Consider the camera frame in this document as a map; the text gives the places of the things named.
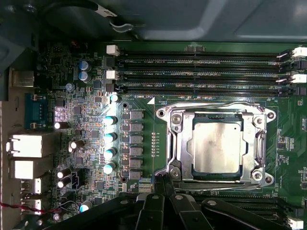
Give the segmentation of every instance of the electrolytic capacitor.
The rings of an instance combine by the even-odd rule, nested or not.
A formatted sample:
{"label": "electrolytic capacitor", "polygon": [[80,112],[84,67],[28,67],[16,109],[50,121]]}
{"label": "electrolytic capacitor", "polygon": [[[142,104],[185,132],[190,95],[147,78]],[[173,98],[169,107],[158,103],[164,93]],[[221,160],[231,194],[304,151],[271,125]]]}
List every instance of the electrolytic capacitor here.
{"label": "electrolytic capacitor", "polygon": [[92,206],[93,206],[92,202],[89,201],[89,200],[86,200],[80,206],[80,212],[85,212],[85,211],[89,210]]}
{"label": "electrolytic capacitor", "polygon": [[106,116],[104,118],[104,124],[107,126],[111,126],[117,123],[117,118],[115,116]]}
{"label": "electrolytic capacitor", "polygon": [[117,151],[114,148],[109,148],[104,153],[105,160],[106,161],[111,160],[111,158],[114,157],[116,153],[117,153]]}
{"label": "electrolytic capacitor", "polygon": [[56,122],[54,123],[54,128],[55,129],[67,129],[69,128],[69,123],[65,121]]}
{"label": "electrolytic capacitor", "polygon": [[111,100],[111,102],[116,102],[116,103],[120,102],[120,96],[113,94],[113,95],[111,95],[110,100]]}
{"label": "electrolytic capacitor", "polygon": [[81,73],[79,73],[79,79],[81,81],[83,81],[84,83],[89,83],[92,78],[91,78],[91,74],[90,73],[82,71]]}
{"label": "electrolytic capacitor", "polygon": [[116,133],[107,133],[104,136],[104,141],[105,143],[111,143],[117,139],[117,134]]}
{"label": "electrolytic capacitor", "polygon": [[79,62],[79,68],[82,70],[82,71],[90,71],[92,66],[90,63],[88,63],[87,61],[80,61]]}
{"label": "electrolytic capacitor", "polygon": [[115,170],[115,168],[116,165],[114,164],[114,162],[109,162],[104,166],[103,170],[105,174],[111,174]]}
{"label": "electrolytic capacitor", "polygon": [[64,188],[66,185],[68,185],[71,182],[71,178],[69,176],[65,176],[62,180],[58,182],[59,188]]}
{"label": "electrolytic capacitor", "polygon": [[65,89],[68,91],[68,92],[72,92],[75,90],[75,86],[72,84],[72,83],[67,83],[65,85]]}
{"label": "electrolytic capacitor", "polygon": [[84,140],[77,140],[77,141],[73,141],[71,143],[71,148],[74,150],[76,148],[83,147],[84,145],[85,145]]}
{"label": "electrolytic capacitor", "polygon": [[70,174],[71,174],[71,169],[70,168],[66,168],[66,169],[63,169],[63,170],[59,171],[57,176],[58,176],[59,179],[62,179],[63,177],[68,176]]}

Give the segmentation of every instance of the green circuit board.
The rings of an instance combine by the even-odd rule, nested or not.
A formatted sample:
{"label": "green circuit board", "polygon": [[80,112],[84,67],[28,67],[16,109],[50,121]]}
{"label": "green circuit board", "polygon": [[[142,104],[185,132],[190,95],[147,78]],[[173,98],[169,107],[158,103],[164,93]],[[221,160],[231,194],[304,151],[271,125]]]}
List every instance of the green circuit board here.
{"label": "green circuit board", "polygon": [[[61,151],[55,155],[54,174],[59,166],[86,168],[86,182],[79,190],[74,190],[77,203],[89,200],[93,205],[95,198],[105,202],[114,198],[119,192],[148,193],[153,190],[154,172],[165,167],[166,123],[158,119],[156,110],[167,104],[179,101],[189,102],[232,102],[250,101],[274,110],[277,118],[267,128],[266,171],[274,176],[275,183],[254,191],[211,191],[214,195],[248,195],[280,196],[287,202],[304,206],[307,200],[307,96],[291,95],[285,97],[233,97],[233,96],[193,96],[193,95],[121,95],[119,103],[110,103],[108,93],[103,88],[105,74],[104,58],[106,45],[109,43],[87,43],[85,53],[71,53],[69,47],[62,43],[47,43],[41,48],[41,54],[47,58],[46,75],[52,78],[52,90],[46,93],[48,100],[47,129],[53,129],[55,112],[58,112],[70,128],[62,132]],[[132,51],[184,51],[188,46],[203,46],[209,52],[266,52],[279,53],[293,49],[297,44],[240,44],[240,43],[189,43],[189,42],[116,42],[119,47]],[[78,63],[87,60],[92,63],[92,81],[84,83],[78,80]],[[67,83],[74,84],[74,91],[65,90]],[[143,124],[141,134],[143,141],[142,178],[140,180],[122,181],[121,174],[127,165],[125,148],[121,141],[125,136],[123,124],[131,119],[124,118],[131,111],[142,111],[143,119],[136,120]],[[118,122],[111,127],[103,125],[105,116],[116,116]],[[118,154],[112,159],[117,167],[110,175],[103,173],[103,141],[105,133],[115,132],[118,139],[112,145],[118,148]],[[68,151],[68,142],[83,139],[85,146],[74,153]],[[54,179],[52,201],[54,206],[66,191],[72,191],[69,185],[62,190],[56,188]]]}

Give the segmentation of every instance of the red wire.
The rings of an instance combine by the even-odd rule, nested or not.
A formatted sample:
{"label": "red wire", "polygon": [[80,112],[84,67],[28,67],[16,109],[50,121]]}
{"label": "red wire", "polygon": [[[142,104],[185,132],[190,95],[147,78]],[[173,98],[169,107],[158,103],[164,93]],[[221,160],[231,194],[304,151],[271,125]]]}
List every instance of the red wire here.
{"label": "red wire", "polygon": [[42,214],[60,211],[60,208],[50,209],[50,210],[40,210],[40,209],[37,209],[37,208],[25,206],[25,205],[9,205],[9,204],[5,204],[5,203],[1,203],[1,202],[0,202],[0,206],[1,207],[10,207],[10,208],[20,208],[22,210],[30,210],[30,211],[33,211],[33,212],[40,212]]}

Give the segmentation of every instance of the cpu socket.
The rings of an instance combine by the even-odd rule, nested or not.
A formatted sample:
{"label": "cpu socket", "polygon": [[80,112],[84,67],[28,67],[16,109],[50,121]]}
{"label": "cpu socket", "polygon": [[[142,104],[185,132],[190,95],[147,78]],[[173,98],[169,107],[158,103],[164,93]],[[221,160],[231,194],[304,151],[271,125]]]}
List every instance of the cpu socket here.
{"label": "cpu socket", "polygon": [[267,123],[257,103],[178,102],[157,110],[167,122],[166,168],[176,190],[253,190],[274,182],[265,172]]}

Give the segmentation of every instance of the motherboard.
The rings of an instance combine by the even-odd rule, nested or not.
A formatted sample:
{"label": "motherboard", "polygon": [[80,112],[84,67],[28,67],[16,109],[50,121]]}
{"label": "motherboard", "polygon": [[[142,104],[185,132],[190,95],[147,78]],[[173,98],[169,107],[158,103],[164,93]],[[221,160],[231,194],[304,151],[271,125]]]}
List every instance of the motherboard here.
{"label": "motherboard", "polygon": [[[122,192],[151,193],[165,174],[195,196],[279,197],[307,221],[305,52],[298,44],[41,44],[27,73],[36,90],[25,97],[25,127],[60,135],[47,207],[65,208],[48,221]],[[266,213],[250,210],[276,219],[272,206],[259,208]]]}

